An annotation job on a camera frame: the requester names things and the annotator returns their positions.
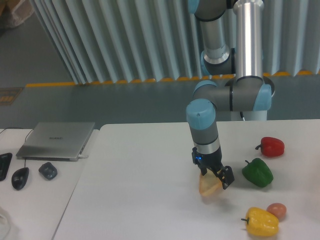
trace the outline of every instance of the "gray floor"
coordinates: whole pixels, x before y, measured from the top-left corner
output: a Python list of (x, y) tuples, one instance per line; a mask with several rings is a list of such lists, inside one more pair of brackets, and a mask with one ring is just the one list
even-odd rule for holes
[[(276, 93), (269, 120), (320, 119), (320, 76), (271, 78)], [(72, 82), (36, 16), (0, 36), (0, 88)], [(197, 81), (26, 87), (0, 106), (0, 128), (34, 128), (41, 121), (104, 124), (185, 122)], [(218, 121), (230, 120), (220, 112)]]

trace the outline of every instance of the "fake food item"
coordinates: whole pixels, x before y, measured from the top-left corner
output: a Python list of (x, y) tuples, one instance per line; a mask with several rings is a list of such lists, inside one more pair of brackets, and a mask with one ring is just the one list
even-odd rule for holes
[(242, 169), (243, 176), (254, 185), (264, 188), (270, 184), (274, 176), (267, 164), (260, 158), (255, 158), (252, 162), (245, 161), (247, 166)]
[(246, 221), (245, 226), (248, 233), (255, 236), (270, 237), (279, 231), (278, 218), (258, 207), (249, 208), (245, 218), (241, 220)]
[(207, 171), (207, 173), (203, 176), (200, 173), (199, 193), (201, 196), (208, 197), (212, 195), (216, 190), (221, 188), (221, 181), (214, 175), (212, 171)]
[(287, 208), (282, 203), (272, 203), (267, 207), (266, 211), (275, 215), (279, 220), (281, 220), (286, 215)]
[(261, 144), (256, 146), (256, 150), (260, 148), (261, 153), (269, 158), (278, 157), (284, 154), (285, 144), (280, 139), (265, 136), (261, 139)]

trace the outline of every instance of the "green bell pepper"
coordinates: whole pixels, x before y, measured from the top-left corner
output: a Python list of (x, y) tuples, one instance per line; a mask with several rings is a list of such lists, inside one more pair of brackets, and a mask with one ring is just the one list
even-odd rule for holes
[(254, 185), (264, 188), (270, 184), (274, 176), (267, 164), (260, 158), (255, 158), (252, 162), (248, 162), (247, 166), (242, 169), (243, 176)]

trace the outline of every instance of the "brown egg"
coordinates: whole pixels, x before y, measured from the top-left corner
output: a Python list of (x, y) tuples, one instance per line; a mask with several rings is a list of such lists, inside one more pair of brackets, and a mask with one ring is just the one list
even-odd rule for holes
[(275, 215), (280, 220), (286, 215), (287, 208), (282, 203), (272, 203), (267, 207), (266, 211)]

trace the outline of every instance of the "corrugated wall panel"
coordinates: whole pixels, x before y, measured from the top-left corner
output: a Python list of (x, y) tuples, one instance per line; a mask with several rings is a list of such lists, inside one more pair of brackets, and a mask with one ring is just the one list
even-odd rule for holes
[[(187, 0), (30, 1), (75, 83), (203, 76), (200, 24)], [(318, 73), (319, 12), (319, 0), (264, 0), (264, 72)], [(232, 9), (223, 20), (234, 48)]]
[(65, 1), (99, 82), (110, 79), (84, 6), (78, 0)]
[(320, 69), (320, 1), (309, 0), (302, 67), (316, 74)]

